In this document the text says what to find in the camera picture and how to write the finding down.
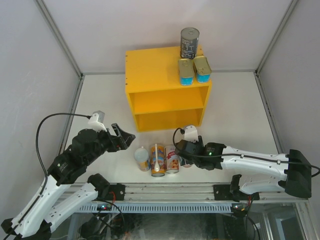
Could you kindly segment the white lidded pink can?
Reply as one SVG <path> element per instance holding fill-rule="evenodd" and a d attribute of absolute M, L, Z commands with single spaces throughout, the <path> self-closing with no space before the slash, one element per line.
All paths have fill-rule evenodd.
<path fill-rule="evenodd" d="M 192 163 L 188 163 L 188 161 L 187 160 L 185 160 L 183 157 L 179 157 L 179 164 L 180 164 L 180 166 L 182 166 L 182 167 L 184 167 L 184 168 L 190 168 L 190 167 L 192 167 L 193 166 L 193 164 Z"/>

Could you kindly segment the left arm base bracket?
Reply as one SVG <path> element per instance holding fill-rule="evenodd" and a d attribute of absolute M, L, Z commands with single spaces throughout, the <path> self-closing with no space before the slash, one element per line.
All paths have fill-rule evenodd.
<path fill-rule="evenodd" d="M 107 188 L 98 192 L 98 199 L 109 202 L 123 201 L 125 198 L 126 186 L 124 184 L 111 184 Z"/>

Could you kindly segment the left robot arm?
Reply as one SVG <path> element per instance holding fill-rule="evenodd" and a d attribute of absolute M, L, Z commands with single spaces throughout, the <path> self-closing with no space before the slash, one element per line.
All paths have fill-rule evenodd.
<path fill-rule="evenodd" d="M 103 125 L 81 130 L 71 145 L 49 167 L 37 193 L 14 218 L 1 223 L 4 232 L 17 240 L 47 240 L 57 227 L 84 204 L 109 196 L 110 183 L 99 173 L 91 175 L 76 193 L 57 204 L 60 196 L 104 153 L 126 150 L 136 138 L 116 123 L 115 135 Z"/>

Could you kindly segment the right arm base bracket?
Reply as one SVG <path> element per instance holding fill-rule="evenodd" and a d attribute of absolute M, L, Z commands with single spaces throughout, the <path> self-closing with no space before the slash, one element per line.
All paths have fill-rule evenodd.
<path fill-rule="evenodd" d="M 249 199 L 260 200 L 259 193 L 246 194 L 240 191 L 239 186 L 231 184 L 214 184 L 213 185 L 214 199 L 216 201 L 234 201 L 240 202 Z"/>

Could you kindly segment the black cylindrical can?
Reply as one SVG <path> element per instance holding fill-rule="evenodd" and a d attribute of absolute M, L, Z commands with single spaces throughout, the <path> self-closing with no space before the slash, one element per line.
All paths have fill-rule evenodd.
<path fill-rule="evenodd" d="M 186 27 L 180 32 L 180 57 L 194 59 L 198 50 L 200 32 L 194 27 Z"/>

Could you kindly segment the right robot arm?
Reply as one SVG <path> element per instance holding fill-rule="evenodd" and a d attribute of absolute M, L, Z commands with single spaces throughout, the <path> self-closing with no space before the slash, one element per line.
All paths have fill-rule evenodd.
<path fill-rule="evenodd" d="M 312 165 L 295 149 L 288 154 L 262 154 L 202 139 L 185 139 L 174 144 L 176 155 L 188 164 L 212 171 L 231 170 L 234 175 L 229 187 L 237 200 L 258 192 L 281 192 L 309 199 L 312 196 Z"/>

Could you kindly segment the red white labelled can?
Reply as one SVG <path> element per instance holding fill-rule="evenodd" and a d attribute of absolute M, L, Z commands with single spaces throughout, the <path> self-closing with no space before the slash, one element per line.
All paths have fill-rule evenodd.
<path fill-rule="evenodd" d="M 176 148 L 173 145 L 169 145 L 164 148 L 167 174 L 175 174 L 179 172 L 180 160 L 179 156 L 176 155 L 175 150 Z"/>

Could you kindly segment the gold rectangular tin blue label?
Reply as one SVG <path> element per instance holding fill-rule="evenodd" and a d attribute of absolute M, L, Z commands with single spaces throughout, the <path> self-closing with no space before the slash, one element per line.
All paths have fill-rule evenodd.
<path fill-rule="evenodd" d="M 210 79 L 212 69 L 209 65 L 208 59 L 204 56 L 196 56 L 193 59 L 195 67 L 195 75 L 198 83 L 207 83 Z"/>

